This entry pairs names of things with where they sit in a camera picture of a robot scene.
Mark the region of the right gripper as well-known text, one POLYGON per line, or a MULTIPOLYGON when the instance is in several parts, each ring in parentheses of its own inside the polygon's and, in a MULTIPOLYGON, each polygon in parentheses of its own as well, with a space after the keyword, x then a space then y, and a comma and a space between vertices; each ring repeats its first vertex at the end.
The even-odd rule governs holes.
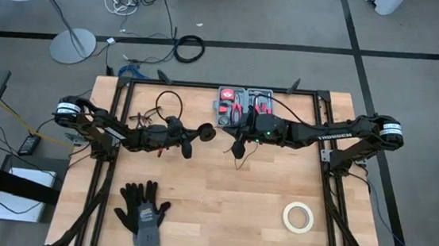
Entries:
POLYGON ((284 120, 273 114, 256 113, 253 105, 247 106, 247 112, 244 113, 241 104, 233 104, 229 118, 230 123, 224 126, 223 130, 235 140, 231 152, 236 159, 244 157, 247 139, 269 144, 283 140, 284 120), (248 126, 247 132, 235 130, 245 126, 248 126))

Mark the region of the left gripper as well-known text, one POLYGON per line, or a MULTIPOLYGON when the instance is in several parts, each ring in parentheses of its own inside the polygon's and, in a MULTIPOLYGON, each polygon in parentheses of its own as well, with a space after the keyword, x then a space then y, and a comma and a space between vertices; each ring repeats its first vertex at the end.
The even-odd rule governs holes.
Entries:
POLYGON ((181 146, 183 157, 188 160, 192 158, 191 142, 199 136, 202 126, 196 129, 186 128, 180 119, 175 116, 166 117, 167 127, 154 130, 154 140, 160 147, 181 146))

